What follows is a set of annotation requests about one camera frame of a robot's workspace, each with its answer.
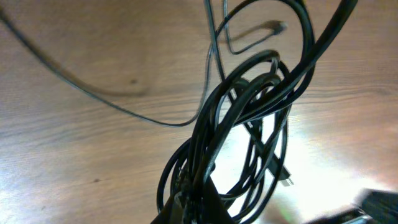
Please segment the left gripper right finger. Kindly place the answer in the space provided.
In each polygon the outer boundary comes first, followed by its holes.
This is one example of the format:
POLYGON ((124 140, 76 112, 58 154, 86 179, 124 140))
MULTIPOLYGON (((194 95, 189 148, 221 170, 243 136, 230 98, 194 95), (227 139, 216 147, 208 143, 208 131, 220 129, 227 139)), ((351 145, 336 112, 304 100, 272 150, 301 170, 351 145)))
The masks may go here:
POLYGON ((235 224, 221 197, 209 177, 200 190, 201 193, 201 223, 205 224, 235 224))

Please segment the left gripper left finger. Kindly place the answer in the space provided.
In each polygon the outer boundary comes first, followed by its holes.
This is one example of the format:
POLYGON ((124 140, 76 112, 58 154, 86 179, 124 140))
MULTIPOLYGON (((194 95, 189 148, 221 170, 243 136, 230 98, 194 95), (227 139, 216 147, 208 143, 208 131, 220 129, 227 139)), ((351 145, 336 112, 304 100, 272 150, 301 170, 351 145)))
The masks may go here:
POLYGON ((150 224, 192 224, 192 185, 182 184, 150 224))

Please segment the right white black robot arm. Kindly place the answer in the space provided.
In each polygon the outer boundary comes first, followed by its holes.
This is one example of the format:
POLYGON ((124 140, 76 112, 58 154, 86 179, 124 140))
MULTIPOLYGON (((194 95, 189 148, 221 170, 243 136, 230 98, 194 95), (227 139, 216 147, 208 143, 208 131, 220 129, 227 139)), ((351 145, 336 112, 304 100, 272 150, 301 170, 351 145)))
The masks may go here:
POLYGON ((351 209, 307 224, 397 224, 397 192, 365 189, 351 209))

